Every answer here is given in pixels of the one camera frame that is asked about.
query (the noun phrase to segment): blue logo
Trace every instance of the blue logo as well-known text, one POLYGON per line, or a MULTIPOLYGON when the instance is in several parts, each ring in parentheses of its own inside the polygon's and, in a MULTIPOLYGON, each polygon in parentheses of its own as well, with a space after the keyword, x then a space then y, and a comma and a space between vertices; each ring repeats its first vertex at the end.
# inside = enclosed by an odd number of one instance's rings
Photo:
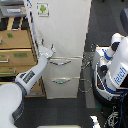
POLYGON ((120 67, 120 71, 117 74, 117 77, 114 78, 115 82, 120 85, 122 79, 125 77, 126 74, 126 69, 124 67, 120 67))

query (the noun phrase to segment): wooden drawer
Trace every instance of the wooden drawer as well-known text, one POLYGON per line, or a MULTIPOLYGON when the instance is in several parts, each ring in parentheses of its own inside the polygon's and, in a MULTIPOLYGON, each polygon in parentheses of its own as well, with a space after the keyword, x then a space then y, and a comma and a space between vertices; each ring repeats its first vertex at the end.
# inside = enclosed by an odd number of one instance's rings
POLYGON ((44 79, 47 99, 76 98, 78 92, 78 78, 44 79))
POLYGON ((0 77, 1 76, 16 76, 18 73, 26 72, 31 69, 34 65, 31 66, 9 66, 9 67, 0 67, 0 77))
POLYGON ((0 31, 0 49, 31 48, 27 30, 0 31))
POLYGON ((31 49, 0 50, 0 66, 35 65, 31 49))
POLYGON ((80 76, 82 58, 50 59, 43 78, 80 76))

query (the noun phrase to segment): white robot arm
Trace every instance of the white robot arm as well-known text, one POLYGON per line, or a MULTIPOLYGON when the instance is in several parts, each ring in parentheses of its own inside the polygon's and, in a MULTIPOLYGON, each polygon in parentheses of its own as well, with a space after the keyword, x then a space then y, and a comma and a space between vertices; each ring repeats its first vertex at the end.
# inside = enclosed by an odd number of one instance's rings
POLYGON ((14 122, 23 112, 24 97, 41 78, 55 49, 52 46, 52 50, 48 50, 39 43, 39 52, 40 57, 36 66, 18 74, 14 83, 3 84, 0 87, 0 128, 16 128, 14 122))

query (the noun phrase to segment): metal handle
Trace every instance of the metal handle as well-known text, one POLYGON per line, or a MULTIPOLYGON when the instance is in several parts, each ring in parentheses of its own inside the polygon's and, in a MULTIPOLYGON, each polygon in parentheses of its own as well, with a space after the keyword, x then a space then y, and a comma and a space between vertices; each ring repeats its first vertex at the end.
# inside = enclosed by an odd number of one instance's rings
POLYGON ((55 82, 57 84, 65 84, 67 82, 69 82, 70 79, 58 79, 58 80, 52 80, 52 82, 55 82))
POLYGON ((14 72, 0 72, 0 75, 13 75, 15 73, 16 71, 14 70, 14 72))
POLYGON ((70 62, 71 62, 71 60, 66 61, 66 62, 64 62, 64 63, 57 63, 57 62, 54 62, 54 61, 50 61, 50 63, 55 64, 55 65, 58 65, 58 66, 65 65, 65 64, 68 64, 68 63, 70 63, 70 62))
POLYGON ((8 63, 9 59, 5 60, 5 61, 0 61, 0 63, 8 63))

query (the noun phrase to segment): white cabinet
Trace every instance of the white cabinet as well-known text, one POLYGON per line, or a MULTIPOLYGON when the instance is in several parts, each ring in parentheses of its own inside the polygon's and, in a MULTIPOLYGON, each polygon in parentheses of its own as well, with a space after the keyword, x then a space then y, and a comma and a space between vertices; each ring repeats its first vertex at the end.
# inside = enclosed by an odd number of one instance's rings
MULTIPOLYGON (((91 0, 30 1, 37 40, 40 41, 43 38, 45 47, 51 48, 53 44, 56 49, 56 53, 49 61, 43 75, 47 98, 77 97, 79 79, 73 78, 80 76, 91 0), (49 12, 47 17, 39 15, 38 3, 44 5, 43 7, 49 12), (72 78, 73 80, 62 82, 64 84, 59 86, 57 83, 51 82, 51 78, 72 78)), ((24 0, 24 3, 32 28, 27 1, 24 0)))

